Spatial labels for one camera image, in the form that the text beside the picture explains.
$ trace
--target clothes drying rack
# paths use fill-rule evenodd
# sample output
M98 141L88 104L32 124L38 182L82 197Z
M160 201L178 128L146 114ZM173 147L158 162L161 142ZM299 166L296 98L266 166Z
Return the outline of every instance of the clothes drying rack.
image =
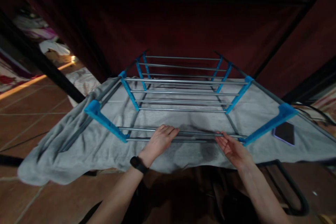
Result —
M139 57L137 57L124 71L122 71L119 76L107 87L104 92L96 99L91 101L91 103L84 109L85 113L87 113L90 117L97 120L100 124L106 127L109 131L111 131L115 136L117 136L121 141L127 143L128 141L149 141L150 138L132 138L132 131L147 131L154 132L154 128L135 128L134 124L138 117L139 112L142 110L165 110L165 111L180 111L182 112L204 112L204 113L222 113L223 116L226 116L228 121L231 124L233 129L232 134L230 136L237 138L244 145L248 145L259 137L272 130L273 128L279 126L280 124L286 122L293 116L295 116L298 112L291 107L289 104L282 101L280 98L266 90L260 84L258 84L252 77L245 74L242 70L240 70L236 65L232 62L228 61L223 55L214 51L218 58L193 58L193 57L163 57L163 56L147 56L144 51ZM180 60L188 60L188 62L192 60L203 60L203 61L218 61L216 68L208 68L208 67L191 67L191 66L182 66L182 65L174 65L174 64L149 64L147 63L148 58L161 58L161 59L180 59ZM221 69L221 64L223 61L227 62L227 69ZM127 71L133 66L136 65L140 78L129 78L127 77ZM146 69L146 73L143 73L141 70L141 66L144 66ZM151 68L180 68L180 69L190 69L190 70L205 70L205 71L213 71L213 75L175 75L175 74L160 74L160 73L152 73L149 71L149 67ZM232 70L235 68L244 78L241 82L235 82L228 80L228 76ZM219 72L225 73L224 76L217 76ZM129 86L129 82L141 82L143 90L132 90ZM106 104L106 102L112 97L112 95L116 92L116 90L123 85L129 95L130 100L134 105L134 109L136 110L135 116L131 121L130 127L118 127L114 125L107 117L105 117L101 113L101 108ZM194 89L194 91L175 91L175 90L156 90L153 88L152 84L173 84L173 85L188 85ZM241 89L238 93L220 93L222 87L224 85L241 85ZM265 125L261 126L259 129L256 129L249 136L241 135L238 132L237 127L234 125L232 119L230 118L230 112L235 107L235 105L239 102L244 93L249 89L251 85L256 85L262 92L266 93L269 97L279 103L278 109L279 114L272 118L270 121L266 122ZM198 86L208 86L211 87L210 92L197 91ZM100 100L107 94L109 95L102 101ZM142 99L136 99L134 97L135 93L143 93ZM146 95L148 93L154 94L175 94L175 95L200 95L200 96L216 96L218 102L208 102L202 100L146 100ZM222 96L233 96L232 102L226 103L221 101ZM143 107L143 104L174 104L180 105L181 108L146 108ZM186 109L185 107L188 105L204 105L204 106L219 106L221 110L207 110L207 109ZM214 142L215 136L221 136L221 134L217 134L215 132L190 132L190 131L180 131L177 137L174 139L174 142Z

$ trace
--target white cloth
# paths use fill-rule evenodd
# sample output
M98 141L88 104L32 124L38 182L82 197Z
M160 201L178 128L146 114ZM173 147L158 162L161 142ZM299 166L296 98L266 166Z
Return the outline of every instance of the white cloth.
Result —
M52 40L44 40L39 43L41 52L46 53L49 49L52 49L58 53L58 55L69 55L70 50L66 45L56 43Z
M107 80L69 112L25 158L18 169L21 181L31 185L44 185L49 180L68 184L85 172L93 169L116 167L126 171L132 156L137 155L145 142L123 143L105 127L93 120L68 151L58 153L87 118L83 109L111 83ZM132 89L142 89L141 83L130 83ZM222 92L236 93L241 85L224 85ZM146 99L185 99L186 96L148 94ZM223 96L224 101L233 97ZM215 96L192 96L192 99L217 101ZM205 109L204 106L192 106ZM129 127L135 109L123 86L113 95L101 110L115 125ZM278 104L252 85L230 116L240 134L249 135L278 113ZM336 157L336 143L312 127L302 118L295 116L290 123L295 126L295 147L280 141L268 132L247 146L256 163L279 159L282 162L317 161ZM135 127L158 127L169 124L184 131L227 131L233 130L222 113L140 111ZM132 132L132 137L150 136L147 132ZM215 143L172 143L168 150L158 157L151 169L171 173L176 169L212 165L232 168L232 165Z
M85 97L100 84L86 67L68 73L66 77ZM73 107L78 105L70 96L68 98Z

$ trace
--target black smartwatch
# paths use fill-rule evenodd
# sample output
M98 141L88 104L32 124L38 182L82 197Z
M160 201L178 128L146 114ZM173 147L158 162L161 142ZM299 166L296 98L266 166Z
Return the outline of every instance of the black smartwatch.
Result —
M134 156L131 158L129 162L135 169L141 171L143 174L146 174L149 170L149 168L147 168L142 164L141 159L139 157Z

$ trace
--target right hand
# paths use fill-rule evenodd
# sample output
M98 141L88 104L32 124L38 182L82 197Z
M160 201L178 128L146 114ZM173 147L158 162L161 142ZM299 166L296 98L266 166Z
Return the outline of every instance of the right hand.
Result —
M237 170L244 168L246 165L254 164L251 154L240 142L225 132L221 133L223 136L216 136L215 140L225 156Z
M144 165L149 168L152 162L170 146L170 143L177 136L179 131L179 128L164 124L158 127L148 144L138 155L144 162Z

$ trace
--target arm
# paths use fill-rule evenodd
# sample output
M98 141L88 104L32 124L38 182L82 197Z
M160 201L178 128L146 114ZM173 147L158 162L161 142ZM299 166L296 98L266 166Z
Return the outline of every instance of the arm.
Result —
M253 206L262 223L290 223L264 175L254 164L252 156L244 146L222 132L215 140L229 161L237 168Z
M138 155L142 164L149 168L153 161L170 146L178 132L179 129L172 126L161 125L157 128L148 144ZM121 223L143 176L142 172L130 167L103 200L88 224Z

